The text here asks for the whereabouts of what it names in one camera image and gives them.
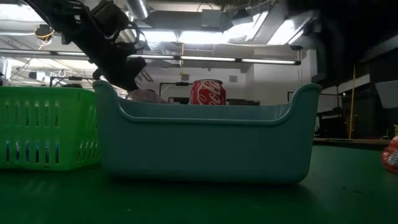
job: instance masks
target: coca-cola can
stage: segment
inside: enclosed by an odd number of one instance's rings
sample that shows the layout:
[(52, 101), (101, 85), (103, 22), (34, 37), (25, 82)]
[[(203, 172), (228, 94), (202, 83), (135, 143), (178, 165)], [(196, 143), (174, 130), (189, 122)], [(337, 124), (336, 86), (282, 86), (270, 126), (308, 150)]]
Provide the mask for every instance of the coca-cola can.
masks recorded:
[(197, 80), (193, 82), (190, 103), (194, 105), (225, 105), (226, 93), (219, 80)]

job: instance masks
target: red object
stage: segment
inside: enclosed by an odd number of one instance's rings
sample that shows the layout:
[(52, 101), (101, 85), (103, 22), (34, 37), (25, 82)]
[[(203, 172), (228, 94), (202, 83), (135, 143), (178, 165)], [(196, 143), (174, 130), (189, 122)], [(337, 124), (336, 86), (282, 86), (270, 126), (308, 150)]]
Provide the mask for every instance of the red object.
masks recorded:
[(395, 136), (381, 156), (383, 166), (398, 174), (398, 136)]
[(225, 105), (226, 93), (219, 80), (197, 80), (193, 82), (190, 102), (194, 105)]

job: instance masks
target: plastic bin rim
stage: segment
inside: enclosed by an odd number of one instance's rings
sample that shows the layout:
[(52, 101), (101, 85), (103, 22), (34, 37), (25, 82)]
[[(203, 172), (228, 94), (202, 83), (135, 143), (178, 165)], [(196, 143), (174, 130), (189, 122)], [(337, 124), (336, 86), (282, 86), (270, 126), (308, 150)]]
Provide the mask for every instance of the plastic bin rim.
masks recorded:
[[(127, 119), (128, 121), (133, 121), (133, 122), (140, 122), (140, 123), (183, 123), (183, 124), (189, 124), (189, 123), (195, 123), (195, 124), (233, 124), (233, 125), (277, 125), (280, 123), (283, 123), (286, 121), (291, 114), (293, 113), (295, 107), (297, 106), (297, 99), (303, 91), (309, 90), (309, 89), (314, 89), (317, 90), (319, 93), (322, 90), (322, 87), (318, 84), (314, 83), (309, 83), (306, 85), (302, 85), (299, 89), (297, 89), (292, 97), (292, 101), (290, 102), (289, 108), (287, 112), (281, 116), (278, 119), (272, 120), (272, 121), (262, 121), (262, 120), (245, 120), (245, 119), (204, 119), (204, 118), (140, 118), (140, 117), (134, 117), (129, 114), (127, 114), (122, 107), (120, 106), (119, 102), (119, 96), (108, 82), (103, 81), (103, 80), (97, 80), (93, 83), (93, 88), (95, 89), (97, 86), (105, 86), (106, 88), (110, 89), (112, 92), (113, 98), (116, 100), (118, 110), (120, 111), (121, 115), (123, 116), (124, 119)], [(136, 103), (136, 104), (145, 104), (141, 102), (134, 102), (132, 101), (131, 103)]]

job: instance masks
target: green table surface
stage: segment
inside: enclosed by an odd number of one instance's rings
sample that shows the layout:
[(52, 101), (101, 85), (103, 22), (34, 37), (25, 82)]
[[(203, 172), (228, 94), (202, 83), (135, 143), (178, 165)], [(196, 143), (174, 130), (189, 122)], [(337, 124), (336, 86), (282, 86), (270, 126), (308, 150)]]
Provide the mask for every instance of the green table surface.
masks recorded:
[(398, 175), (381, 152), (314, 146), (309, 175), (288, 187), (120, 180), (98, 166), (2, 170), (0, 203), (7, 224), (398, 223)]

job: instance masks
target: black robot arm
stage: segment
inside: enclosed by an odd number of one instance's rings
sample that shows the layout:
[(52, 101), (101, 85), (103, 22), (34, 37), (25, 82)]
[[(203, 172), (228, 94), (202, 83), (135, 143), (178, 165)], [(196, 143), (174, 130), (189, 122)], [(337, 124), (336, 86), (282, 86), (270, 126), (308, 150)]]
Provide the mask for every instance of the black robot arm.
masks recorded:
[[(62, 34), (63, 44), (75, 43), (98, 66), (94, 77), (125, 90), (137, 89), (134, 81), (146, 66), (143, 58), (128, 60), (136, 54), (134, 47), (141, 33), (125, 13), (111, 1), (101, 1), (89, 11), (79, 0), (25, 0), (55, 31)], [(121, 30), (135, 29), (134, 43), (115, 43)]]

